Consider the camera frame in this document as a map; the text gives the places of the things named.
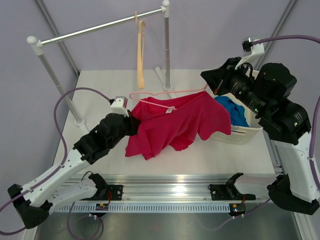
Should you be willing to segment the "pink t shirt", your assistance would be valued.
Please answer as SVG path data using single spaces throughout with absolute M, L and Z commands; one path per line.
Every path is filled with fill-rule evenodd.
M 144 98 L 131 113 L 140 125 L 129 137 L 126 157 L 149 160 L 168 146 L 185 150 L 197 136 L 206 141 L 215 132 L 231 134 L 230 114 L 206 91 L 165 100 Z

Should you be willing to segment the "blue t shirt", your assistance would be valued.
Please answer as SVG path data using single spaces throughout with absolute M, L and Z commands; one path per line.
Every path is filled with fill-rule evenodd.
M 214 99 L 228 111 L 233 126 L 250 126 L 245 117 L 245 108 L 242 105 L 238 105 L 228 96 L 217 96 Z

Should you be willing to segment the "beige plastic hanger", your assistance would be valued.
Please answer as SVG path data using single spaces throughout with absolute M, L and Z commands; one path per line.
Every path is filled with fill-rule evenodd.
M 144 20 L 138 20 L 138 12 L 135 11 L 135 23 L 137 27 L 137 84 L 140 90 L 145 88 L 144 81 L 144 46 L 145 46 L 145 26 Z

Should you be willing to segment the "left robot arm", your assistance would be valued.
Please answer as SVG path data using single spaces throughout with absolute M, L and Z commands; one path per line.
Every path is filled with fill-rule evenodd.
M 52 166 L 29 183 L 9 187 L 8 194 L 24 227 L 37 227 L 64 205 L 106 197 L 109 186 L 98 173 L 92 173 L 87 180 L 69 187 L 60 187 L 73 175 L 105 157 L 125 136 L 137 135 L 140 124 L 140 120 L 130 111 L 126 116 L 109 113 L 64 154 L 61 163 Z

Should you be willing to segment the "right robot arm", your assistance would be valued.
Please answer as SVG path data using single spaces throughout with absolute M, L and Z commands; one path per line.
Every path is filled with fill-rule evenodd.
M 320 207 L 318 167 L 311 155 L 312 133 L 307 111 L 289 100 L 297 83 L 281 63 L 264 64 L 257 76 L 239 66 L 239 57 L 201 72 L 214 95 L 232 94 L 251 110 L 278 149 L 284 174 L 234 174 L 225 184 L 232 199 L 269 198 L 279 208 L 313 215 Z

